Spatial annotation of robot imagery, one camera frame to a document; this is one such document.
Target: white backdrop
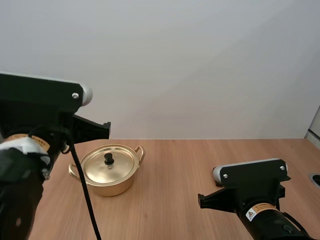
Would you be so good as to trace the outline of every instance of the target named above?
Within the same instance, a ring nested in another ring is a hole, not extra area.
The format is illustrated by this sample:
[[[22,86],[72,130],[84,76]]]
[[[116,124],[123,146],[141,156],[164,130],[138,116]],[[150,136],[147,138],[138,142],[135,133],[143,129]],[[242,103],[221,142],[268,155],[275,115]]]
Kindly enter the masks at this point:
[[[0,71],[84,82],[113,138],[303,138],[319,0],[7,0]]]

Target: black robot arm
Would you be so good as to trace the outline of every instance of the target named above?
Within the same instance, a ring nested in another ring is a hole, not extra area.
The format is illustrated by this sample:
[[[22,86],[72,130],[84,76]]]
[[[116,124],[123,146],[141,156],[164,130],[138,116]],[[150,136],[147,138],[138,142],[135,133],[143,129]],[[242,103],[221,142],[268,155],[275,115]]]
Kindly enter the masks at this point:
[[[0,240],[28,238],[61,152],[74,156],[74,144],[109,138],[110,122],[75,115],[91,99],[76,82],[0,73]]]

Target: yellow label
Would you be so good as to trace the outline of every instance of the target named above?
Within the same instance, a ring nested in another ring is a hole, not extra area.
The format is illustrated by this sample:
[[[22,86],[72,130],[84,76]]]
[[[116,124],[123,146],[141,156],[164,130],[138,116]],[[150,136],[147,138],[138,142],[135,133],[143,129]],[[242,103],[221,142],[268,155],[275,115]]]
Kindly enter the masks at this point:
[[[277,210],[278,209],[270,203],[259,203],[252,207],[256,214],[263,212],[265,210]]]
[[[247,211],[245,216],[251,222],[258,213],[261,213],[261,212],[263,212],[265,210],[276,210],[276,211],[278,211],[278,209],[275,206],[273,206],[272,204],[270,204],[270,203],[259,203],[259,204],[254,205],[253,207],[251,207]]]
[[[21,139],[21,138],[25,138],[27,137],[28,134],[24,134],[24,133],[20,133],[20,134],[14,134],[9,136],[7,139],[5,139],[4,141],[11,141],[11,140],[15,140],[15,139]],[[32,139],[39,144],[46,152],[48,152],[50,145],[49,143],[47,143],[45,140],[41,139],[40,137],[37,136],[32,136]]]

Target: golden pot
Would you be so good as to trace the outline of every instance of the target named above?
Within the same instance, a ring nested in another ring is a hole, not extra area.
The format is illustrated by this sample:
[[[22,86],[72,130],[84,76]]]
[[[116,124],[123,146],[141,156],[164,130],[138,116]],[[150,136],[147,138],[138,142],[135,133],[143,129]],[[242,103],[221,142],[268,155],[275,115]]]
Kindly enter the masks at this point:
[[[101,146],[89,152],[81,161],[86,184],[97,194],[110,197],[122,194],[134,182],[134,176],[145,158],[145,150],[135,150],[120,144]],[[69,165],[69,174],[80,181],[75,174],[76,165]]]

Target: wooden table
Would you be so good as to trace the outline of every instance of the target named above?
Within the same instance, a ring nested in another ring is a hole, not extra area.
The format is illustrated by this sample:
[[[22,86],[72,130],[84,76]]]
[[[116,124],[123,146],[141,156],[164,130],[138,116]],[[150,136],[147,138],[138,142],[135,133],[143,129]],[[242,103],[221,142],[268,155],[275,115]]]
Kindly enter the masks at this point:
[[[146,157],[125,193],[102,197],[90,192],[103,240],[250,240],[234,213],[200,209],[197,194],[215,186],[218,165],[269,158],[288,164],[282,211],[320,239],[320,189],[308,178],[320,173],[320,150],[306,139],[273,140],[97,140],[78,144],[80,159],[106,144],[142,145]],[[93,240],[81,184],[68,174],[71,155],[61,155],[44,184],[30,240]]]

